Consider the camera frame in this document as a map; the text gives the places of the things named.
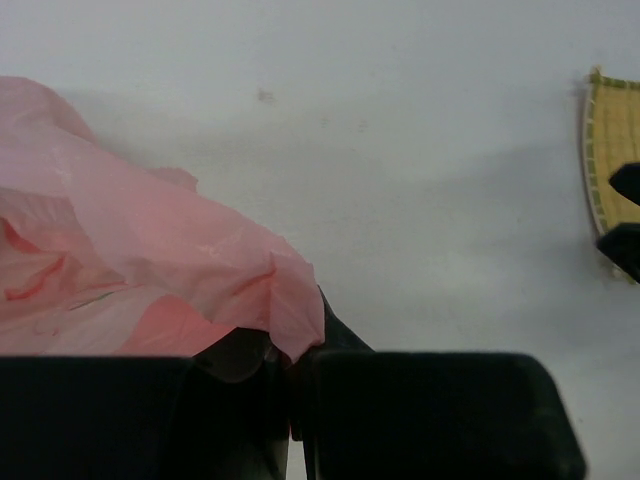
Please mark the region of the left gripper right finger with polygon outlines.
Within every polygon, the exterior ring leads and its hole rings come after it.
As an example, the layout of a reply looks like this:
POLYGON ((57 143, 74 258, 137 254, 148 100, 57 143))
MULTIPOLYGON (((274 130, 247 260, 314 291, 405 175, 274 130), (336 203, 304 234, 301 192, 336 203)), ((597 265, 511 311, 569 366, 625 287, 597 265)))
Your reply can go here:
POLYGON ((518 352, 376 351, 331 308, 287 373, 311 479, 582 479, 545 366, 518 352))

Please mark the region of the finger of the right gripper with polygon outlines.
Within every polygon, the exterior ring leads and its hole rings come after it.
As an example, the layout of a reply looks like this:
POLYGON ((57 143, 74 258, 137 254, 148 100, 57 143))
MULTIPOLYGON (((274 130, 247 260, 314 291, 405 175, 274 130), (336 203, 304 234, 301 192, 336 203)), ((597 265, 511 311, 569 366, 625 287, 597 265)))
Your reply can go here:
POLYGON ((639 282, 639 238, 638 223, 620 223, 596 242, 597 249, 636 283, 639 282))
POLYGON ((640 163, 622 165, 609 178, 610 186, 636 205, 640 204, 640 163))

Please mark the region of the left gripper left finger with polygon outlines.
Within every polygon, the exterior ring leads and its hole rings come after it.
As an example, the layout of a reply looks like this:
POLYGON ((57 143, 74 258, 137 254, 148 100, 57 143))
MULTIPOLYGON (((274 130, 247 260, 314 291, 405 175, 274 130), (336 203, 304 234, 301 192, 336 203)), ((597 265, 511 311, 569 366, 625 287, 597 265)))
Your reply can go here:
POLYGON ((5 479, 282 479, 279 351, 236 329, 193 357, 5 356, 5 479))

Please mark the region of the pink plastic bag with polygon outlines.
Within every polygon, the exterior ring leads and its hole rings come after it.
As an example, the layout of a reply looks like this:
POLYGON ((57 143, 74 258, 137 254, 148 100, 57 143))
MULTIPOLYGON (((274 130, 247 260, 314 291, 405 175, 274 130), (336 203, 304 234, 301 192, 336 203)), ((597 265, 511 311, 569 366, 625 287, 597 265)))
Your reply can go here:
POLYGON ((312 266, 176 168, 101 148, 48 87, 1 81, 1 351, 193 356, 233 329, 321 344, 312 266))

